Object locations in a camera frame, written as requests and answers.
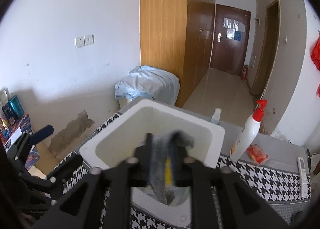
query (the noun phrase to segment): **white air conditioner remote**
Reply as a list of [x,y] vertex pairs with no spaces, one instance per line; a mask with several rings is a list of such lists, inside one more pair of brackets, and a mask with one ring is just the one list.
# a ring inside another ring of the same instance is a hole
[[304,160],[301,157],[298,157],[298,167],[300,173],[300,193],[301,197],[308,196],[308,180],[306,173],[306,166],[304,165]]

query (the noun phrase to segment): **red cloth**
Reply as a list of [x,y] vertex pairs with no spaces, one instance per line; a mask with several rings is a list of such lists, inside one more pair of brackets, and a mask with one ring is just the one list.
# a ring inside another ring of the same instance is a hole
[[[312,51],[311,59],[316,65],[317,69],[320,70],[320,38],[318,39],[317,44]],[[320,97],[320,86],[318,90],[318,96]]]

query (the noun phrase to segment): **door handle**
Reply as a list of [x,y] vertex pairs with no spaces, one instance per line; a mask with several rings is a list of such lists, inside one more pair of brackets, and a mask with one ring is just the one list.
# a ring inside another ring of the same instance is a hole
[[218,42],[220,42],[221,38],[223,38],[223,36],[221,36],[221,33],[218,33]]

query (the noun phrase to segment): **wash basin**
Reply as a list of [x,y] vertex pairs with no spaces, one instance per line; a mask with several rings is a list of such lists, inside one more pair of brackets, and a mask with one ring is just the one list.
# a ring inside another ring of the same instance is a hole
[[[173,130],[183,130],[194,137],[195,146],[188,155],[215,168],[218,163],[224,129],[172,107],[141,100],[127,110],[112,125],[80,148],[80,154],[91,167],[108,169],[133,156],[146,133],[163,135]],[[189,188],[179,188],[172,206],[167,206],[148,195],[148,189],[132,188],[133,204],[153,217],[178,227],[191,223],[191,197]]]

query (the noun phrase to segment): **wooden wardrobe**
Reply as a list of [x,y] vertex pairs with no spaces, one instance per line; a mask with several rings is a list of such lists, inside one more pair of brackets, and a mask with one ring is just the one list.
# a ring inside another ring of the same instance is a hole
[[182,107],[209,68],[215,0],[140,0],[141,65],[180,80]]

